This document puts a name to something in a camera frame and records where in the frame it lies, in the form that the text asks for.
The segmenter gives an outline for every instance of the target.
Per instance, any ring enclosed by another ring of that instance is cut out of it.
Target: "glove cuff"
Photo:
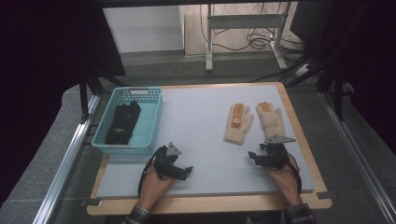
[[[245,140],[245,133],[239,129],[227,129],[224,140],[233,144],[242,145]]]

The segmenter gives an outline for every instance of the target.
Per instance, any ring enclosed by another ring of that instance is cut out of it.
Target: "white wall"
[[[179,6],[104,8],[119,53],[184,49]]]

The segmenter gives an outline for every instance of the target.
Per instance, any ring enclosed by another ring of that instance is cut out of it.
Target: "black glove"
[[[106,135],[106,144],[128,145],[140,111],[136,101],[132,101],[129,105],[117,105],[113,122]]]

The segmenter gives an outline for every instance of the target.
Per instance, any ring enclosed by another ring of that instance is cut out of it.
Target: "person's right hand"
[[[299,172],[300,169],[294,157],[289,155],[290,164]],[[297,205],[303,202],[300,194],[298,193],[298,184],[296,176],[289,166],[285,165],[282,169],[276,170],[273,168],[262,167],[262,169],[271,176],[276,187],[282,192],[286,199],[288,206]]]

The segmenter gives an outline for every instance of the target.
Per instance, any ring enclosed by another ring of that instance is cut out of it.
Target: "shirt cuff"
[[[285,211],[286,219],[293,224],[317,223],[307,203],[290,206]]]
[[[125,224],[143,224],[149,217],[149,211],[140,207],[139,205],[135,205],[134,209],[132,209],[131,214],[127,218],[125,218]]]

